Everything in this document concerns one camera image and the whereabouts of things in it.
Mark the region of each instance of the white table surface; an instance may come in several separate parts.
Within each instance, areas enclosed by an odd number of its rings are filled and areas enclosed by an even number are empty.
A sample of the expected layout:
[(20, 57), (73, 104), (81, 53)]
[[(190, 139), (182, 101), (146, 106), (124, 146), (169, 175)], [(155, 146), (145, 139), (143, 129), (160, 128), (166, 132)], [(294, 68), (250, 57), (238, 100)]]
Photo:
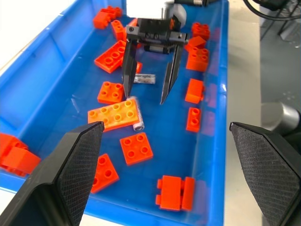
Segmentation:
[[(0, 0), (0, 74), (72, 2), (73, 0)], [(259, 18), (246, 9), (242, 0), (230, 0), (228, 125), (231, 121), (260, 125), (259, 48)], [(227, 132), (226, 164), (224, 224), (260, 226), (261, 212), (243, 177), (230, 132)], [(0, 213), (13, 196), (13, 193), (0, 190)], [(117, 224), (84, 214), (80, 225)]]

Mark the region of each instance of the battery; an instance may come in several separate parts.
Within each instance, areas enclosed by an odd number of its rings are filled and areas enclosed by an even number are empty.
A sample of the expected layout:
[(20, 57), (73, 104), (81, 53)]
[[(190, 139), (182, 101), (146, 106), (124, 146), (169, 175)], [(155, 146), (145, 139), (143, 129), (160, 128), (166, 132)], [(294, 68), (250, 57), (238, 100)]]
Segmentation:
[(156, 75), (154, 74), (136, 74), (134, 83), (155, 84)]
[(138, 118), (139, 118), (139, 122), (133, 125), (133, 129), (134, 129), (134, 131), (141, 131), (141, 130), (144, 129), (144, 122), (143, 122), (143, 118), (142, 118), (142, 114), (141, 114), (141, 109), (140, 109), (140, 106), (139, 106), (138, 98), (132, 96), (132, 97), (129, 97), (127, 100), (129, 100), (129, 99), (134, 99), (136, 101)]

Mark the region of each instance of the blue plastic bin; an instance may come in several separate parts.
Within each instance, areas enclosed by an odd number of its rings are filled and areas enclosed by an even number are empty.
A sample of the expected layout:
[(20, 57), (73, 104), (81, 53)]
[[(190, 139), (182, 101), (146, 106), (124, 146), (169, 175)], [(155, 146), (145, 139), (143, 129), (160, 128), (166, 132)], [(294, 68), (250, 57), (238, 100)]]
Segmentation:
[[(93, 17), (108, 6), (125, 10), (124, 0), (78, 0), (61, 13), (0, 77), (0, 131), (25, 142), (46, 158), (63, 134), (87, 123), (87, 111), (104, 106), (97, 94), (104, 81), (121, 82), (121, 69), (112, 74), (94, 59), (116, 40), (110, 25), (93, 27)], [(193, 22), (209, 24), (210, 65), (205, 74), (185, 69), (184, 51), (178, 79), (166, 102), (159, 105), (167, 62), (172, 55), (138, 50), (142, 73), (156, 74), (155, 85), (134, 84), (154, 157), (126, 166), (119, 139), (135, 134), (131, 126), (104, 133), (100, 153), (107, 153), (120, 180), (91, 194), (86, 214), (124, 225), (223, 224), (227, 103), (228, 2), (207, 8), (186, 7), (190, 32)], [(123, 16), (125, 26), (131, 18)], [(206, 93), (198, 105), (184, 101), (190, 78), (204, 80)], [(202, 110), (199, 133), (186, 131), (189, 107)], [(160, 210), (156, 183), (163, 175), (196, 179), (193, 210)], [(0, 172), (0, 187), (17, 191), (24, 178)]]

